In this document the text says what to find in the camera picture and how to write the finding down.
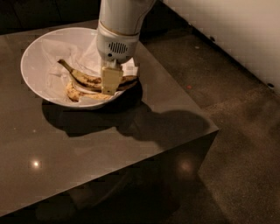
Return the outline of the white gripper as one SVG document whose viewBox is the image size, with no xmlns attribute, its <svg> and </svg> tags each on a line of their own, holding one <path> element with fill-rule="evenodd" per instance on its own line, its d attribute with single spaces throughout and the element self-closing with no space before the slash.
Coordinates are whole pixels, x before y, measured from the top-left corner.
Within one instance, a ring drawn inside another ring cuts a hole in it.
<svg viewBox="0 0 280 224">
<path fill-rule="evenodd" d="M 101 56 L 101 92 L 114 95 L 123 77 L 122 64 L 133 58 L 139 35 L 124 35 L 106 28 L 97 28 L 97 51 Z"/>
</svg>

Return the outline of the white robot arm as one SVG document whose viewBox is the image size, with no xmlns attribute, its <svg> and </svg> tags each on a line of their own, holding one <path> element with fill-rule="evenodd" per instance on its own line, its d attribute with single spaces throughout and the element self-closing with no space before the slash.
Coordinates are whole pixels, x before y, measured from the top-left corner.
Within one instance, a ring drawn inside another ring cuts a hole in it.
<svg viewBox="0 0 280 224">
<path fill-rule="evenodd" d="M 101 0 L 96 46 L 101 56 L 101 92 L 113 95 L 122 64 L 135 54 L 143 21 L 157 0 Z"/>
</svg>

